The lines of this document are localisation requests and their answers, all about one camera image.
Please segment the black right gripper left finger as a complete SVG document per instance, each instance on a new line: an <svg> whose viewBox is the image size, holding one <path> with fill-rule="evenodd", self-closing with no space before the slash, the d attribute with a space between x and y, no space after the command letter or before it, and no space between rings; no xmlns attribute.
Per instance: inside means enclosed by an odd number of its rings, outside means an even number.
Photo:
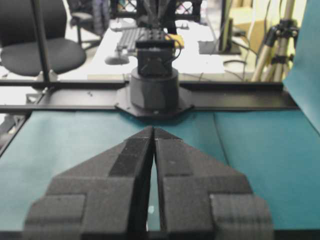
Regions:
<svg viewBox="0 0 320 240"><path fill-rule="evenodd" d="M24 221L26 240L132 240L146 233L153 128L54 176Z"/></svg>

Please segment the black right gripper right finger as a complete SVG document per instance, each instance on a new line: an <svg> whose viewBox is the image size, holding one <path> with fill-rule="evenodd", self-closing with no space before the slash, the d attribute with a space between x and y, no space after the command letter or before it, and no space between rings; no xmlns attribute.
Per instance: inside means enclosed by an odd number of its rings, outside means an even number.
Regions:
<svg viewBox="0 0 320 240"><path fill-rule="evenodd" d="M169 240L272 240L266 201L245 174L154 129L161 228Z"/></svg>

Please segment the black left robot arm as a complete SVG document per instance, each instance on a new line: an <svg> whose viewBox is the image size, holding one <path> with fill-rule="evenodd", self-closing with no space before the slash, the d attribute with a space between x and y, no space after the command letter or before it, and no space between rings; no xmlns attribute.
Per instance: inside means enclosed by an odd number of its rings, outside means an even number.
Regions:
<svg viewBox="0 0 320 240"><path fill-rule="evenodd" d="M116 92L115 107L137 118L171 118L194 106L192 93L180 86L173 67L178 41L165 32L175 22L177 2L144 0L140 6L146 23L134 42L137 66L129 83Z"/></svg>

